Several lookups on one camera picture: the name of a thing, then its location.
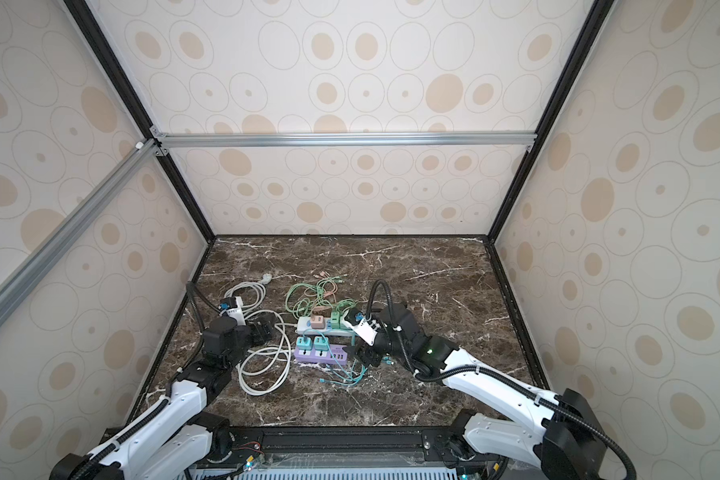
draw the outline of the patterned wallpaper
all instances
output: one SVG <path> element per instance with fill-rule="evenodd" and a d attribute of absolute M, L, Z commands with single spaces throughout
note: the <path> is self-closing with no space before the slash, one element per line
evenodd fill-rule
<path fill-rule="evenodd" d="M 172 133 L 534 130 L 591 0 L 96 0 Z"/>
<path fill-rule="evenodd" d="M 122 426 L 205 247 L 151 160 L 0 328 L 0 480 Z"/>
<path fill-rule="evenodd" d="M 0 284 L 135 138 L 58 4 L 0 1 Z"/>
<path fill-rule="evenodd" d="M 172 151 L 216 234 L 484 234 L 525 146 Z"/>
<path fill-rule="evenodd" d="M 554 388 L 642 478 L 720 479 L 720 1 L 621 3 L 498 247 Z"/>

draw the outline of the black frame rail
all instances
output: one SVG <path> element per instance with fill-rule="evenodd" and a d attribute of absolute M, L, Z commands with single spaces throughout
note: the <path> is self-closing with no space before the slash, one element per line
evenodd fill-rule
<path fill-rule="evenodd" d="M 98 22 L 96 22 L 96 17 L 86 4 L 86 1 L 64 0 L 64 4 L 67 5 L 72 19 L 77 23 L 77 27 L 87 40 L 91 51 L 96 55 L 96 59 L 99 61 L 99 64 L 101 64 L 110 82 L 112 82 L 130 116 L 136 122 L 139 131 L 144 138 L 153 138 L 159 147 L 160 140 L 155 136 L 155 132 L 152 129 L 154 125 L 152 119 L 146 112 L 144 104 L 139 100 L 139 95 L 136 93 L 133 84 L 128 80 L 128 76 L 123 70 L 122 65 L 120 65 L 120 61 L 117 60 L 114 50 L 112 50 L 112 47 L 106 40 L 104 32 L 102 32 L 101 27 Z M 195 197 L 192 196 L 192 192 L 190 192 L 189 186 L 176 167 L 176 163 L 173 161 L 173 158 L 171 158 L 168 149 L 161 148 L 160 151 L 162 154 L 157 157 L 160 166 L 163 168 L 173 188 L 176 189 L 179 198 L 181 198 L 184 207 L 190 213 L 202 237 L 205 238 L 206 242 L 212 242 L 214 238 L 213 230 L 205 218 L 205 215 L 203 215 Z"/>
<path fill-rule="evenodd" d="M 560 111 L 563 109 L 563 105 L 568 99 L 571 89 L 576 83 L 582 67 L 586 63 L 587 56 L 595 44 L 597 35 L 600 33 L 613 5 L 614 0 L 595 0 L 589 14 L 586 16 L 584 25 L 579 32 L 579 36 L 576 38 L 576 43 L 574 43 L 574 47 L 570 51 L 568 60 L 563 67 L 563 73 L 557 80 L 549 103 L 547 103 L 547 107 L 541 115 L 541 120 L 539 120 L 536 128 L 536 141 L 534 142 L 534 146 L 530 151 L 526 152 L 520 161 L 518 171 L 512 179 L 507 195 L 501 202 L 498 214 L 493 225 L 490 227 L 488 238 L 485 242 L 490 263 L 494 268 L 494 273 L 501 288 L 501 295 L 507 305 L 507 312 L 512 322 L 512 327 L 514 328 L 515 335 L 518 337 L 520 347 L 525 354 L 531 378 L 534 379 L 537 386 L 545 389 L 549 389 L 549 383 L 544 374 L 544 369 L 541 367 L 541 362 L 534 348 L 533 341 L 530 339 L 528 326 L 520 312 L 518 302 L 512 293 L 509 279 L 507 278 L 506 272 L 504 272 L 504 266 L 501 264 L 501 260 L 496 251 L 496 240 L 504 228 L 504 225 L 507 223 L 507 218 L 510 216 L 515 203 L 518 201 L 520 192 L 523 186 L 525 186 L 528 175 L 530 175 L 531 170 L 534 168 L 541 150 L 547 143 L 547 138 L 552 132 L 555 121 L 559 117 Z"/>
<path fill-rule="evenodd" d="M 206 250 L 202 253 L 202 258 L 200 258 L 200 262 L 197 264 L 197 268 L 195 270 L 195 273 L 192 274 L 192 282 L 197 283 L 197 280 L 200 278 L 200 272 L 202 272 L 202 268 L 205 266 L 206 262 L 208 261 L 208 256 L 211 255 L 211 249 L 216 244 L 216 238 L 213 238 L 211 242 L 206 246 Z M 189 302 L 189 297 L 184 294 L 184 297 L 181 299 L 181 303 L 179 303 L 179 308 L 176 309 L 176 312 L 173 314 L 173 319 L 168 325 L 168 329 L 166 330 L 165 334 L 163 334 L 163 341 L 160 343 L 160 347 L 157 349 L 157 355 L 155 356 L 155 359 L 152 361 L 152 365 L 150 366 L 150 370 L 146 373 L 146 377 L 144 381 L 142 382 L 141 389 L 139 390 L 139 395 L 136 396 L 136 401 L 134 403 L 133 408 L 128 413 L 128 418 L 125 420 L 125 424 L 130 424 L 133 420 L 136 419 L 136 417 L 139 416 L 139 410 L 141 409 L 141 406 L 144 404 L 144 401 L 146 400 L 146 396 L 149 393 L 150 385 L 152 385 L 152 381 L 155 379 L 155 376 L 157 375 L 157 370 L 160 368 L 160 365 L 163 363 L 163 358 L 165 357 L 166 353 L 168 352 L 168 346 L 170 345 L 171 339 L 173 339 L 173 333 L 176 331 L 176 328 L 179 326 L 179 321 L 181 321 L 181 317 L 184 315 L 184 312 L 186 312 L 186 304 Z"/>

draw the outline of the white power strip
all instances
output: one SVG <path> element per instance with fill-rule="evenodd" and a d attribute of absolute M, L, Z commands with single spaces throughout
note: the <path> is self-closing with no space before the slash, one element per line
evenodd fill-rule
<path fill-rule="evenodd" d="M 346 320 L 342 319 L 342 329 L 332 329 L 330 325 L 326 325 L 324 329 L 313 329 L 309 325 L 308 316 L 300 316 L 298 318 L 298 325 L 296 327 L 296 333 L 299 335 L 319 335 L 322 333 L 325 336 L 354 336 L 355 332 L 352 331 L 352 325 Z"/>

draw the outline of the black metal base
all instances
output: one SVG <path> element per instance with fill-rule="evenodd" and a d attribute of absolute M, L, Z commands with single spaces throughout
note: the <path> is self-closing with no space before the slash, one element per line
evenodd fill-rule
<path fill-rule="evenodd" d="M 456 468 L 459 473 L 482 472 L 486 464 L 500 459 L 495 454 L 477 454 L 468 460 L 457 458 L 446 445 L 454 434 L 449 426 L 232 427 L 230 432 L 235 439 L 231 456 L 224 463 L 201 461 L 198 468 L 236 468 L 255 455 L 253 446 L 274 458 L 288 454 L 350 456 L 393 452 L 407 454 L 425 465 Z"/>

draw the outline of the power strip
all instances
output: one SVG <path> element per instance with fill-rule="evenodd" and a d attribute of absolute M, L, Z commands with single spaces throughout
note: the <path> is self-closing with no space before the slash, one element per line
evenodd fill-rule
<path fill-rule="evenodd" d="M 297 349 L 293 351 L 293 358 L 301 363 L 327 363 L 329 365 L 345 366 L 349 354 L 345 345 L 331 345 L 331 351 L 317 350 L 314 346 L 310 350 Z"/>
<path fill-rule="evenodd" d="M 342 319 L 342 328 L 333 329 L 330 325 L 326 325 L 324 329 L 313 329 L 309 324 L 308 316 L 300 316 L 298 318 L 298 325 L 296 327 L 296 333 L 299 335 L 319 335 L 322 333 L 325 336 L 354 336 L 355 332 L 352 331 L 352 326 L 346 320 Z"/>

